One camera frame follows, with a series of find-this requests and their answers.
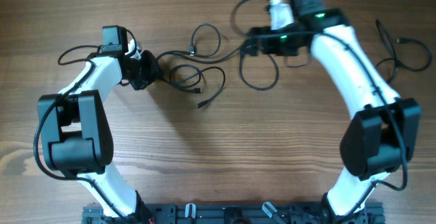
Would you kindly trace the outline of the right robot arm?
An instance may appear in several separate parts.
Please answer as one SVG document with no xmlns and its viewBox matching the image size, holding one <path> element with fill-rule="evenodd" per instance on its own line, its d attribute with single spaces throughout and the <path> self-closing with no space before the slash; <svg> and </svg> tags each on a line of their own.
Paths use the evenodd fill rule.
<svg viewBox="0 0 436 224">
<path fill-rule="evenodd" d="M 322 0 L 267 0 L 270 24 L 245 33 L 242 54 L 293 57 L 307 48 L 330 75 L 350 115 L 340 143 L 344 164 L 324 194 L 319 220 L 354 220 L 387 177 L 400 170 L 402 191 L 414 153 L 421 109 L 403 99 L 379 75 L 358 43 L 353 26 L 338 8 Z"/>
</svg>

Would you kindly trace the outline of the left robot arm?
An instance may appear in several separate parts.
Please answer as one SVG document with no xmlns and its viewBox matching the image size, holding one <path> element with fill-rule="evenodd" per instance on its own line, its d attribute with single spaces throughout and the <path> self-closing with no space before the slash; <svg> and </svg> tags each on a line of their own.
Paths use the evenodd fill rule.
<svg viewBox="0 0 436 224">
<path fill-rule="evenodd" d="M 84 185 L 109 223 L 150 223 L 154 216 L 113 162 L 114 142 L 103 102 L 117 85 L 145 89 L 160 75 L 155 57 L 132 32 L 102 29 L 103 43 L 82 61 L 84 69 L 58 93 L 40 97 L 33 139 L 37 166 L 45 175 Z"/>
</svg>

